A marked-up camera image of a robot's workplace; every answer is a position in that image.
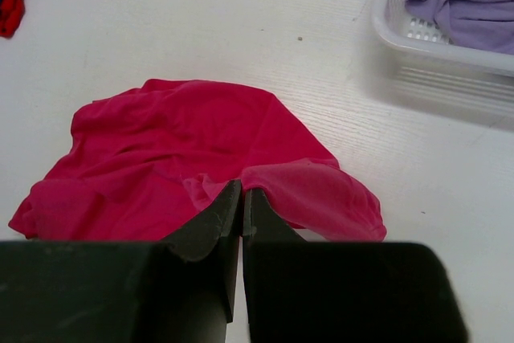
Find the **magenta t shirt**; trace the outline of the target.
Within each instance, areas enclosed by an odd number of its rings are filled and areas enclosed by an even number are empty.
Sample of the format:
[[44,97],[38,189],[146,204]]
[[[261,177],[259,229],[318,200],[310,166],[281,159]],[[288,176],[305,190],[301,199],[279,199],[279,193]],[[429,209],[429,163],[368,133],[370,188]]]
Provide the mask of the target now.
[[291,227],[334,241],[386,236],[377,197],[258,88],[148,80],[83,106],[71,137],[9,222],[28,239],[163,239],[233,180],[262,189]]

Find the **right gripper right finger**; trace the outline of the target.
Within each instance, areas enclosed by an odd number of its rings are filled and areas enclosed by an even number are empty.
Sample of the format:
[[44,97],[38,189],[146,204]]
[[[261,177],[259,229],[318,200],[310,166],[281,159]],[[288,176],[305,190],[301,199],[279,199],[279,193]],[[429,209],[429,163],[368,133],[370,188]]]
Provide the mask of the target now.
[[243,279],[253,342],[466,342],[447,271],[418,243],[313,242],[248,191]]

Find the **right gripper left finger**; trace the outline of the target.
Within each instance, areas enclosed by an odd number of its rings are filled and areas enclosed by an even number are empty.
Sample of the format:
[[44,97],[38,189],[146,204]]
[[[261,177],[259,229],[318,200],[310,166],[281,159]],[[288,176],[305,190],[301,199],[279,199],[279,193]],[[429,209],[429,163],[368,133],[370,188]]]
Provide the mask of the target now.
[[242,187],[156,242],[4,242],[4,342],[222,342]]

